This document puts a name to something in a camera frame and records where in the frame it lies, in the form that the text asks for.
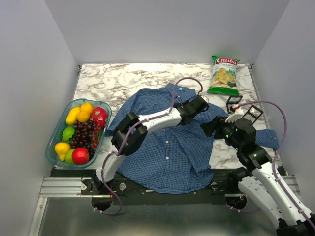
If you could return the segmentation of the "blue checked shirt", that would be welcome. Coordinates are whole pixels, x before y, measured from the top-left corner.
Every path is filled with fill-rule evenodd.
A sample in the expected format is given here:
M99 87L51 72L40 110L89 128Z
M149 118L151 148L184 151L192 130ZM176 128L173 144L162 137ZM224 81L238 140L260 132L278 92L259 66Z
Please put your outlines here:
M109 124L106 136L129 113L148 115L175 103L192 101L193 89L168 83L163 88L143 88L129 98ZM188 125L171 126L149 133L137 152L125 158L118 173L159 193L184 194L206 187L213 178L210 156L214 138L206 137L200 125L216 116L227 117L220 107L209 104L208 110L198 114Z

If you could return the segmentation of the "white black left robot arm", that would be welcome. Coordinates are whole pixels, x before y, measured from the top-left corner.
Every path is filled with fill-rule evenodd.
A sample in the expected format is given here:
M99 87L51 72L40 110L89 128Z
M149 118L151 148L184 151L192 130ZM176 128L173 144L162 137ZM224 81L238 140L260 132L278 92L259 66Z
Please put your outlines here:
M128 114L113 131L111 144L115 148L104 159L97 169L97 178L92 183L92 188L98 194L109 191L116 193L109 186L114 179L117 169L123 160L138 151L149 133L171 126L190 124L195 116L209 108L207 101L197 95L192 101L174 103L172 99L169 108L149 115Z

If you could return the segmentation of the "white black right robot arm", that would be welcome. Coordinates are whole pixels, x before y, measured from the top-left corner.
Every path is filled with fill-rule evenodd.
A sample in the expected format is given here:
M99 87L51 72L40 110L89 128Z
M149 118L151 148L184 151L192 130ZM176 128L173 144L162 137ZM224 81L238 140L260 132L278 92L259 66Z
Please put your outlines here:
M296 197L272 158L256 142L256 129L248 119L226 122L217 116L200 126L207 137L224 139L236 149L242 167L230 172L227 189L243 192L268 216L279 236L313 236L315 215Z

